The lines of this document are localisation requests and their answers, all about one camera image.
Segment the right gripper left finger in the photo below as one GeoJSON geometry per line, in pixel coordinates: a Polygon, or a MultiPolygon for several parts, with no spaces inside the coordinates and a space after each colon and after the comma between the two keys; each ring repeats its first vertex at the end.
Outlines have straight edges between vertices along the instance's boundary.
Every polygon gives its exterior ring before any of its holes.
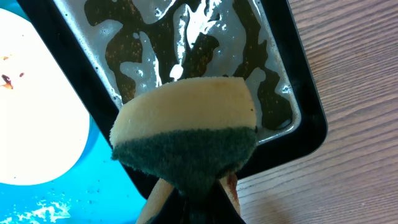
{"type": "Polygon", "coordinates": [[[160,212],[149,220],[149,224],[189,224],[189,199],[174,189],[160,212]]]}

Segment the white plate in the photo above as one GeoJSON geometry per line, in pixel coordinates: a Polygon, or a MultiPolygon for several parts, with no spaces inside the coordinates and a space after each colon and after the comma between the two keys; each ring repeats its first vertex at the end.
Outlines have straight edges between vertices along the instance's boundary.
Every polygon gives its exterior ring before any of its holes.
{"type": "Polygon", "coordinates": [[[90,115],[34,29],[1,10],[1,183],[35,185],[69,171],[90,115]]]}

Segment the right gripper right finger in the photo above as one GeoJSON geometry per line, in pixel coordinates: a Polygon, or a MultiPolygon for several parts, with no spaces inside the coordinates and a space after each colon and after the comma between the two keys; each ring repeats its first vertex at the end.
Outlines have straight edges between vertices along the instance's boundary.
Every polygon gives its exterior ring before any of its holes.
{"type": "Polygon", "coordinates": [[[220,183],[214,183],[202,210],[205,213],[205,224],[246,224],[238,215],[220,183]]]}

